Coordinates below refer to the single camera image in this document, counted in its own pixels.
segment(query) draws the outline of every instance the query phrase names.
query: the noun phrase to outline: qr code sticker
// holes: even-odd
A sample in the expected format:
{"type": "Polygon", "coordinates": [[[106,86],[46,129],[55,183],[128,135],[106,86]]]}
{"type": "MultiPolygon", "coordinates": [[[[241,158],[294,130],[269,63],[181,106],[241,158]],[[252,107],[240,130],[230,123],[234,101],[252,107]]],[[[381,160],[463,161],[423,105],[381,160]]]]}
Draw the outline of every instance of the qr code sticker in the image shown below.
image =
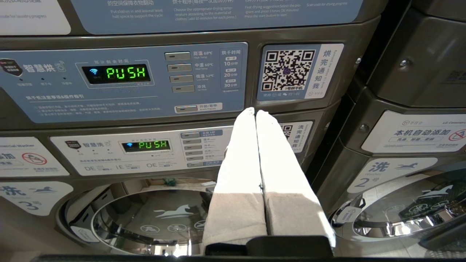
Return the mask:
{"type": "Polygon", "coordinates": [[[283,130],[283,134],[285,135],[285,137],[288,138],[291,136],[291,130],[293,129],[293,126],[292,125],[284,125],[281,127],[281,129],[283,130]]]}
{"type": "Polygon", "coordinates": [[[315,50],[267,51],[262,72],[262,91],[304,90],[315,50]]]}

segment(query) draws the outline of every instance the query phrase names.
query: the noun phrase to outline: washing machine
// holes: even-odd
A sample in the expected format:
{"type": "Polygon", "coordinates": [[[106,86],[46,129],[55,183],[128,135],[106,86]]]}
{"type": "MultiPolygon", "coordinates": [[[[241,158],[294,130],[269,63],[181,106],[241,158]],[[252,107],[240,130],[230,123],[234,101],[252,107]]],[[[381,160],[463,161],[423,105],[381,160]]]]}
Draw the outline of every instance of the washing machine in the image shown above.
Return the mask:
{"type": "Polygon", "coordinates": [[[465,219],[465,109],[390,103],[357,78],[343,100],[349,115],[308,172],[336,254],[424,257],[421,241],[465,219]]]}
{"type": "Polygon", "coordinates": [[[0,3],[2,206],[88,252],[199,254],[235,117],[271,112],[305,170],[386,2],[0,3]]]}
{"type": "Polygon", "coordinates": [[[408,107],[466,107],[465,35],[464,1],[413,1],[368,87],[377,97],[408,107]]]}

